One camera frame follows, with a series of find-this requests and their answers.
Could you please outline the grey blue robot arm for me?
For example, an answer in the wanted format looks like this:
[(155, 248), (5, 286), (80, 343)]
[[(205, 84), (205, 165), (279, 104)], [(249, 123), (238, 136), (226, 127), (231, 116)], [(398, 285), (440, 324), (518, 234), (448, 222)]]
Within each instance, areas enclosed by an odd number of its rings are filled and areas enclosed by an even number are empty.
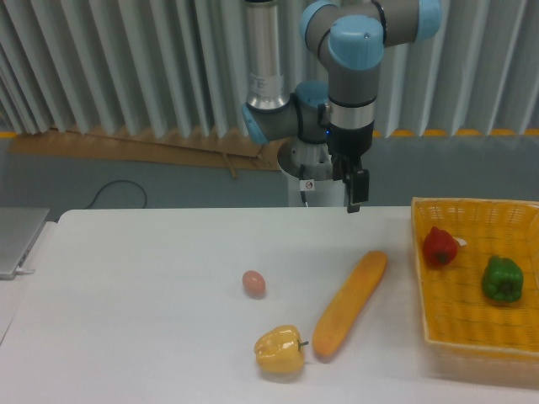
[(293, 92), (285, 89), (277, 2), (246, 2), (246, 18), (250, 84), (242, 114), (249, 136), (280, 143), (277, 162), (289, 205), (357, 212), (369, 197), (361, 158), (371, 148), (384, 51), (433, 37), (440, 2), (310, 4), (300, 36), (328, 78), (300, 82)]

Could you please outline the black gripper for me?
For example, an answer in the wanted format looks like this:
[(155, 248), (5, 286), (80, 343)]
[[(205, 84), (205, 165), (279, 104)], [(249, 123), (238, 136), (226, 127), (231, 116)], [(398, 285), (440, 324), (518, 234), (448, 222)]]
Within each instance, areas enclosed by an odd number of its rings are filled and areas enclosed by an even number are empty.
[(348, 213), (356, 213), (369, 199), (370, 173), (359, 167), (361, 157), (372, 144), (374, 122), (356, 128), (344, 129), (330, 124), (327, 144), (332, 162), (333, 180), (343, 180), (346, 188)]

